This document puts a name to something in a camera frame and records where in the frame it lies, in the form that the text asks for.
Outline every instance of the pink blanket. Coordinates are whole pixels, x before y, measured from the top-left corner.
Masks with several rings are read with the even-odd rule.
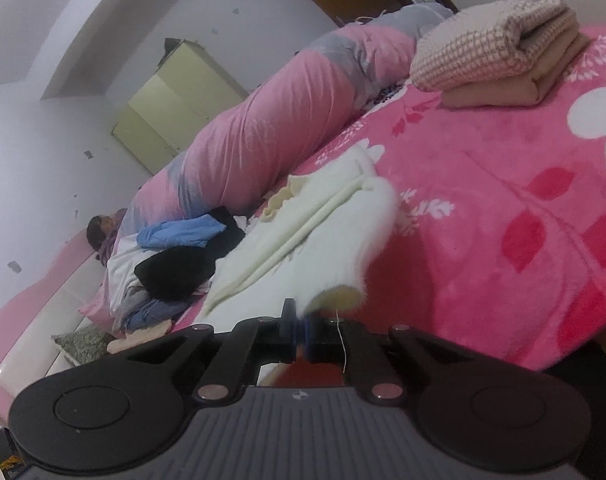
[[[299,167],[359,142],[400,193],[353,313],[370,330],[406,323],[544,368],[606,324],[606,27],[585,33],[537,107],[446,110],[406,86]]]

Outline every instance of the black circular pad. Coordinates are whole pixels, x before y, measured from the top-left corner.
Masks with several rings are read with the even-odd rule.
[[[474,394],[472,411],[484,422],[516,430],[536,424],[545,415],[545,402],[518,386],[495,386]]]
[[[420,395],[416,415],[437,447],[503,473],[572,462],[590,431],[590,409],[574,389],[490,359],[440,370]]]
[[[32,384],[14,400],[8,427],[43,468],[94,476],[158,454],[179,433],[184,412],[162,367],[114,357]]]
[[[106,386],[86,386],[63,394],[54,405],[57,418],[77,430],[117,423],[130,408],[128,396]]]

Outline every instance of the white fleece blanket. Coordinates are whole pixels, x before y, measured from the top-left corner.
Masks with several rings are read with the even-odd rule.
[[[359,306],[365,271],[387,243],[397,212],[397,193],[354,146],[308,176],[270,221],[258,222],[217,262],[197,321],[226,332],[243,319],[278,317],[286,298],[294,298],[299,317]]]

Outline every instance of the blue clothing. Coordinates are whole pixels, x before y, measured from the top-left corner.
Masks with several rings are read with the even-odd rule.
[[[152,300],[128,314],[123,322],[123,328],[128,332],[134,332],[139,328],[152,326],[183,314],[189,306],[190,301]]]
[[[225,231],[225,224],[210,215],[189,220],[175,220],[145,227],[137,236],[143,249],[169,249],[176,246],[205,247],[217,234]]]

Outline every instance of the purple scarf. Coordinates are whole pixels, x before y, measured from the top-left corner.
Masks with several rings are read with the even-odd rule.
[[[109,260],[110,256],[112,256],[116,235],[119,232],[119,227],[121,227],[121,222],[123,222],[123,217],[125,216],[126,211],[127,209],[119,209],[112,217],[114,220],[114,229],[112,229],[110,234],[107,235],[106,239],[101,244],[101,248],[98,250],[98,259],[101,262],[101,265],[104,267],[107,267],[107,260]]]

